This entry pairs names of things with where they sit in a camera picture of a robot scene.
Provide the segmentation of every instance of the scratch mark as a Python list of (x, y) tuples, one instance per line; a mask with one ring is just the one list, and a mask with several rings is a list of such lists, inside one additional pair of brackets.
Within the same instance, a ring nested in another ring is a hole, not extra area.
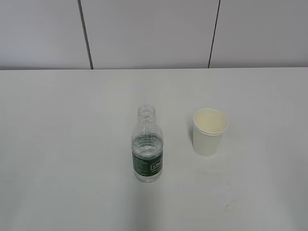
[(231, 209), (237, 205), (237, 202), (238, 200), (232, 201), (231, 203), (227, 204), (227, 206), (225, 207), (225, 211), (231, 211)]

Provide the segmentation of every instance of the bottle neck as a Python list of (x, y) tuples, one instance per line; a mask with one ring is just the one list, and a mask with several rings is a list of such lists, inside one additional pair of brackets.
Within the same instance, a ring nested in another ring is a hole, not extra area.
[(142, 105), (138, 109), (138, 123), (155, 124), (155, 108), (151, 105)]

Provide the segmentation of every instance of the panel seam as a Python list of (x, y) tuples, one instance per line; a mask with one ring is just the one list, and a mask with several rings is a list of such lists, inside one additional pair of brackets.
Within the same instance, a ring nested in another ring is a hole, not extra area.
[(219, 0), (219, 2), (218, 2), (217, 15), (216, 15), (216, 21), (215, 21), (215, 26), (214, 26), (214, 33), (213, 33), (212, 45), (211, 45), (211, 52), (210, 52), (210, 57), (209, 57), (209, 59), (208, 59), (208, 66), (207, 66), (207, 68), (210, 68), (210, 64), (211, 64), (212, 51), (213, 51), (213, 46), (214, 46), (214, 40), (215, 40), (215, 34), (216, 34), (216, 27), (217, 27), (219, 9), (220, 9), (220, 0)]
[(86, 30), (85, 19), (84, 19), (82, 7), (81, 7), (81, 0), (77, 0), (77, 2), (78, 2), (78, 7), (79, 7), (79, 14), (80, 14), (80, 20), (81, 20), (81, 24), (82, 24), (83, 35), (85, 37), (85, 42), (86, 42), (86, 47), (87, 47), (90, 69), (93, 69), (93, 62), (92, 62), (92, 57), (91, 57), (91, 51), (90, 51), (90, 46), (89, 46), (89, 40), (88, 40), (88, 34), (87, 34), (87, 30)]

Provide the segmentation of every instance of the cup rim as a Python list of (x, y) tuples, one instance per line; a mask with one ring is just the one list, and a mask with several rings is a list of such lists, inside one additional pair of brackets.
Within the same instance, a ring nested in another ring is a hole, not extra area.
[[(200, 112), (200, 111), (205, 111), (205, 110), (211, 110), (211, 111), (215, 111), (215, 112), (220, 113), (220, 114), (225, 118), (225, 120), (226, 120), (226, 122), (227, 122), (226, 127), (225, 127), (222, 131), (219, 131), (219, 132), (208, 132), (208, 131), (204, 131), (204, 130), (200, 129), (200, 128), (196, 125), (194, 119), (195, 119), (195, 116), (197, 115), (198, 112)], [(203, 134), (205, 134), (205, 135), (209, 135), (209, 136), (218, 136), (218, 135), (224, 133), (225, 130), (228, 128), (228, 125), (229, 125), (227, 117), (226, 117), (221, 111), (216, 110), (216, 109), (213, 109), (213, 108), (202, 108), (202, 109), (199, 109), (198, 111), (196, 111), (196, 112), (193, 114), (193, 118), (192, 118), (192, 119), (193, 119), (193, 120), (192, 120), (192, 121), (193, 121), (193, 126), (194, 126), (199, 132), (201, 132), (201, 133), (203, 133)]]

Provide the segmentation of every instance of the water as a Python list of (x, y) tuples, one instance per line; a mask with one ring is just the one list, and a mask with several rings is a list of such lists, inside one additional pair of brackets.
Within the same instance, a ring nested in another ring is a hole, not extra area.
[(135, 176), (142, 182), (154, 182), (162, 173), (163, 140), (145, 133), (132, 141)]

